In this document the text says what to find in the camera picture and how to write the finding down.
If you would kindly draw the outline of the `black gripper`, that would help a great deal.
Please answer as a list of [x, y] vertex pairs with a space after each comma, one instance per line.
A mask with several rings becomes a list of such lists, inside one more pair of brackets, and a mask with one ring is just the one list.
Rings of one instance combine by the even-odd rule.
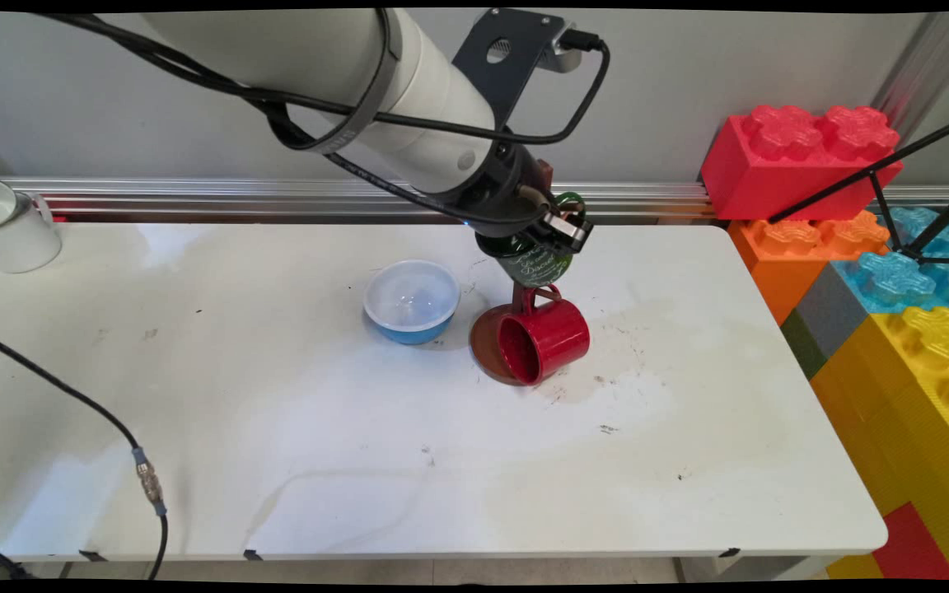
[[537, 240], [539, 246], [554, 253], [580, 253], [594, 229], [587, 219], [587, 208], [553, 210], [531, 193], [520, 193], [527, 188], [543, 199], [554, 200], [553, 175], [553, 168], [532, 157], [526, 147], [498, 146], [474, 180], [451, 193], [456, 201], [448, 207], [448, 217], [489, 239], [517, 234]]

